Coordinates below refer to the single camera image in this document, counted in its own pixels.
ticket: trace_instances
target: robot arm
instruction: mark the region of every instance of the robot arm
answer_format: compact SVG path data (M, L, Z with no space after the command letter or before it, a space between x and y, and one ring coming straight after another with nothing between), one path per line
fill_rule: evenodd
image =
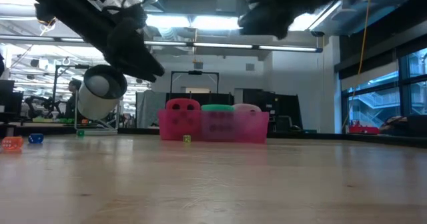
M124 74L155 81L164 74L163 67L145 48L143 35L146 14L141 5L99 10L88 0L37 0L37 17L50 22L57 17L88 43L99 49L105 60ZM333 0L252 0L255 7L244 15L239 25L244 35L286 37L295 17L313 12Z

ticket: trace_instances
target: pink plastic bin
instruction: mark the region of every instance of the pink plastic bin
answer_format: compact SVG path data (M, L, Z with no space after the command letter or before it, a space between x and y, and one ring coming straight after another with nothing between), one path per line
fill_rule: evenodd
M160 110L158 115L163 140L191 135L192 141L265 143L267 138L268 113Z

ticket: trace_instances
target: blue dice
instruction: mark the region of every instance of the blue dice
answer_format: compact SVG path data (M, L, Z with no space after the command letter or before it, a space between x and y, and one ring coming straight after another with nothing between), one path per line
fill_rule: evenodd
M30 142L31 144L42 144L43 138L43 134L31 134L28 137L28 142Z

